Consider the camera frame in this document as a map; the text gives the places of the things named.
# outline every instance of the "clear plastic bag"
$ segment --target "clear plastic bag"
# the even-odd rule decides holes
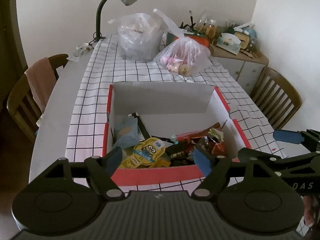
[[[159,52],[163,36],[161,21],[151,15],[136,13],[114,19],[109,23],[119,22],[118,42],[121,56],[140,62],[149,62]]]
[[[170,29],[170,32],[178,37],[173,43],[162,50],[154,61],[171,73],[183,76],[196,75],[203,69],[212,66],[208,59],[210,50],[197,41],[184,36],[184,31],[158,9],[153,12],[158,14]]]

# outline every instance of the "chair backrest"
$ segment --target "chair backrest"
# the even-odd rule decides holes
[[[68,62],[67,57],[67,54],[49,57],[49,62],[57,79],[59,76],[56,69],[60,66],[66,66]],[[35,132],[38,130],[36,122],[41,116],[41,110],[33,100],[25,74],[23,74],[13,86],[8,97],[7,109],[25,135],[34,142],[36,140]]]
[[[281,129],[302,104],[295,88],[269,67],[263,68],[250,97],[274,129]]]

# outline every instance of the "cardboard box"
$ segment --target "cardboard box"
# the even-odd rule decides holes
[[[216,122],[222,131],[226,153],[230,158],[250,144],[237,120],[229,117],[230,108],[217,87],[186,82],[116,82],[109,87],[103,152],[112,147],[116,121],[137,112],[149,134],[170,138],[171,135],[204,130]],[[203,177],[196,165],[117,169],[112,179],[118,186],[148,185]]]

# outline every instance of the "wooden floor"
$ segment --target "wooden floor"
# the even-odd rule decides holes
[[[11,215],[14,196],[28,183],[33,143],[13,121],[7,109],[0,112],[0,240],[19,232]]]

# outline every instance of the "plastic bag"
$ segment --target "plastic bag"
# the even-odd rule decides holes
[[[212,66],[208,59],[210,50],[197,41],[184,36],[184,31],[158,9],[153,12],[158,14],[170,29],[170,32],[178,37],[176,41],[162,50],[154,61],[171,73],[183,76],[196,75],[205,68]]]
[[[113,22],[120,22],[117,31],[122,58],[140,62],[153,60],[163,36],[160,21],[148,14],[136,13],[109,21]]]
[[[117,146],[121,149],[125,149],[139,143],[137,118],[134,118],[133,116],[126,117],[124,123],[116,125],[115,131],[117,141],[112,146],[112,149]]]

